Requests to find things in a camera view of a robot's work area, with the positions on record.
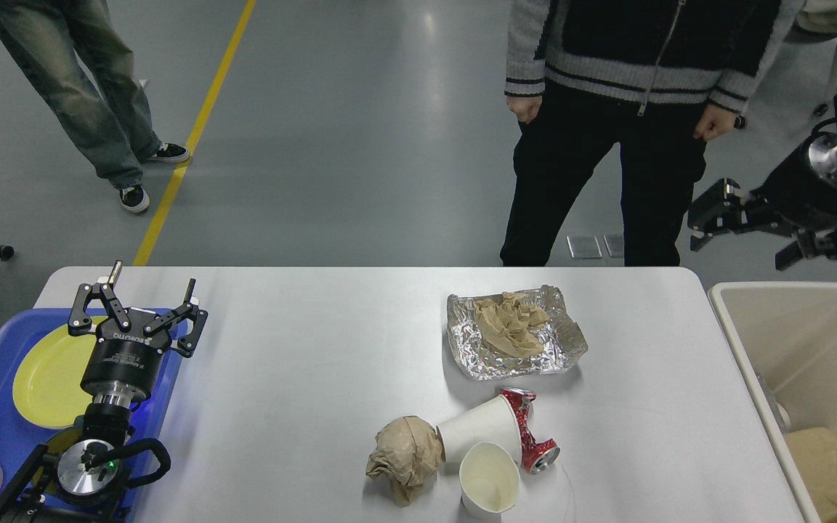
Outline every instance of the yellow floor line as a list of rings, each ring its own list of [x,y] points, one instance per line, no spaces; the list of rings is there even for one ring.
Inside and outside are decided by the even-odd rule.
[[[225,81],[225,76],[228,76],[228,69],[232,66],[232,59],[235,57],[238,44],[241,43],[241,36],[245,32],[245,27],[247,27],[247,20],[250,19],[250,13],[254,10],[254,4],[256,4],[256,0],[247,0],[245,9],[241,13],[241,19],[239,19],[238,25],[235,27],[235,33],[232,34],[232,41],[228,44],[228,49],[225,50],[222,63],[219,64],[219,72],[215,74],[215,79],[212,80],[212,87],[209,87],[209,93],[206,94],[206,101],[203,102],[202,109],[199,110],[199,116],[196,117],[193,131],[189,135],[189,140],[186,140],[186,148],[190,152],[193,152],[193,155],[195,155],[196,147],[199,145],[199,139],[202,138],[202,131],[206,128],[206,122],[209,121],[212,108],[215,107],[215,100],[219,98],[219,90],[222,90],[222,83]],[[147,228],[144,239],[140,242],[140,248],[137,249],[137,255],[132,265],[147,265],[150,253],[153,252],[153,246],[157,243],[157,238],[163,229],[163,223],[166,222],[166,215],[169,214],[170,208],[173,206],[173,200],[177,197],[177,191],[179,191],[179,186],[182,184],[183,176],[186,176],[186,169],[189,168],[189,165],[189,161],[179,163],[177,168],[173,170],[173,176],[166,185],[166,191],[163,191],[163,198],[160,199],[157,211],[154,213],[153,219],[150,220],[150,226]]]

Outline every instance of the blue tray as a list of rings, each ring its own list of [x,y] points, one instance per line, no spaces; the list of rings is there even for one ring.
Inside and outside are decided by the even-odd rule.
[[[167,312],[166,309],[153,310],[161,315]],[[103,315],[105,312],[93,308],[89,309],[87,314]],[[12,400],[12,383],[15,380],[17,368],[34,344],[55,328],[66,325],[68,317],[70,317],[70,309],[33,309],[20,312],[0,328],[0,466],[4,473],[2,489],[9,483],[34,447],[37,444],[46,443],[58,432],[58,430],[46,429],[29,423],[19,414]],[[179,335],[182,327],[182,324],[177,325],[177,328],[171,332],[174,338]],[[157,378],[152,397],[145,401],[142,407],[137,408],[131,416],[131,425],[136,428],[131,442],[143,437],[157,437],[160,434],[163,417],[166,415],[166,406],[169,404],[170,395],[173,394],[173,385],[176,383],[181,361],[182,358],[178,354],[169,354],[163,358],[160,377]],[[154,463],[152,456],[141,454],[131,463],[132,476],[137,477],[153,472],[153,467],[156,467]],[[129,490],[121,506],[133,507],[139,490],[141,489]],[[68,508],[53,496],[47,498],[46,505]],[[127,520],[133,520],[133,511]]]

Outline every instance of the person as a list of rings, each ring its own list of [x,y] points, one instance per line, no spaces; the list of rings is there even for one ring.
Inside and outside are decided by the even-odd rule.
[[[179,163],[190,153],[154,134],[147,97],[133,79],[133,53],[113,29],[105,0],[0,0],[0,40],[96,175],[117,189],[123,208],[146,211],[142,162]]]
[[[502,262],[542,266],[619,143],[625,265],[680,264],[706,169],[803,0],[512,0],[505,95],[522,136]]]

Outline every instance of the hand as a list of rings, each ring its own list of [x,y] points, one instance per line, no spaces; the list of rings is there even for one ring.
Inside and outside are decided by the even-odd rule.
[[[701,138],[706,142],[711,142],[711,140],[719,138],[734,129],[736,118],[737,115],[732,113],[731,110],[708,104],[700,118],[700,123],[697,123],[697,128],[693,129],[693,138]]]
[[[507,96],[506,105],[509,110],[515,113],[515,116],[522,123],[531,123],[532,120],[538,116],[538,109],[541,109],[541,97],[519,97]]]

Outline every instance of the trash bin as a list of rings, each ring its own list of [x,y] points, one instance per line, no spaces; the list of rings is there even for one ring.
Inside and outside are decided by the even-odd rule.
[[[804,518],[818,523],[754,370],[790,414],[790,431],[837,436],[837,283],[721,283],[708,295]]]

